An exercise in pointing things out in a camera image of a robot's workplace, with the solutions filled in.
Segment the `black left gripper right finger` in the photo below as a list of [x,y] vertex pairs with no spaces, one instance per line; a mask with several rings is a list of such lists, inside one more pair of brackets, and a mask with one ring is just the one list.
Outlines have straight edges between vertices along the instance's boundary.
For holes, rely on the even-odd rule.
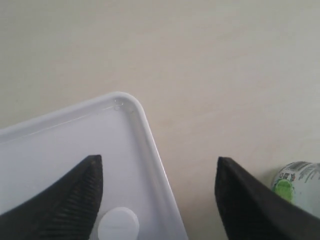
[[284,200],[229,157],[219,157],[215,201],[230,240],[318,240],[320,220]]

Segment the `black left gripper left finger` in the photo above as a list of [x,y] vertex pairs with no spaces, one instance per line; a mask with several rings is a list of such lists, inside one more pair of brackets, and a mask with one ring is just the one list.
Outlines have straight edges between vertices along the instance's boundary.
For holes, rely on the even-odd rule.
[[103,163],[89,155],[50,187],[1,214],[2,240],[88,240],[103,197]]

